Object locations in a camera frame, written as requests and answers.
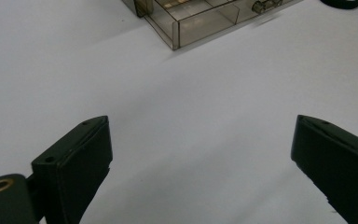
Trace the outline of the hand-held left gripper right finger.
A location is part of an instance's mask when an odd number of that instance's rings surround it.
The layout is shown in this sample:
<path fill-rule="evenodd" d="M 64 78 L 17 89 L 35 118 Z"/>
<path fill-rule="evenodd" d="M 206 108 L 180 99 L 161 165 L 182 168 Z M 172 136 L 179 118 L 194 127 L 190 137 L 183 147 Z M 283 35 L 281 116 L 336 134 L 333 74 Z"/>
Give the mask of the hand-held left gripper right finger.
<path fill-rule="evenodd" d="M 349 224 L 358 224 L 356 135 L 328 121 L 299 115 L 291 159 Z"/>

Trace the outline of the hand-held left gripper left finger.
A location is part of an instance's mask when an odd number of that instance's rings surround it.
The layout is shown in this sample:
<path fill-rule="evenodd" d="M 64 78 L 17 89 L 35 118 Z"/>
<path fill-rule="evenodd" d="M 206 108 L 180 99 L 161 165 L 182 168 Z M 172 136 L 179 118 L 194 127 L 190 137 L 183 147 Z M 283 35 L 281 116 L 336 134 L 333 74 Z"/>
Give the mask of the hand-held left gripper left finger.
<path fill-rule="evenodd" d="M 79 123 L 32 161 L 48 224 L 79 224 L 113 160 L 109 119 Z"/>

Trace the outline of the clear brown drawer box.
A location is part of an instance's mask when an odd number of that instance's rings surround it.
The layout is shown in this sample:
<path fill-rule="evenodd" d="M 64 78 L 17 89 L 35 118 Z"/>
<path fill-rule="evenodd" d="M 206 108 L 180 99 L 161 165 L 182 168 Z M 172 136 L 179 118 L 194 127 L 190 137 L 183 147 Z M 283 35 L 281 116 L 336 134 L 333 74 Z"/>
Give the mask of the clear brown drawer box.
<path fill-rule="evenodd" d="M 154 11 L 153 0 L 121 0 L 137 17 L 152 14 Z"/>

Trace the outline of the clear brown drawer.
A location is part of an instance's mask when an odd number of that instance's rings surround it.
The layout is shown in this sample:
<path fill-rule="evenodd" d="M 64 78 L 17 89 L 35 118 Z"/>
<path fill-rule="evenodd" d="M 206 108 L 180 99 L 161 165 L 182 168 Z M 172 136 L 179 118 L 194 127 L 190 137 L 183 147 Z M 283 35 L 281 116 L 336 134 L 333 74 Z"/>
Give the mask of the clear brown drawer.
<path fill-rule="evenodd" d="M 144 18 L 162 40 L 177 50 L 194 42 L 265 18 L 300 0 L 153 0 Z"/>

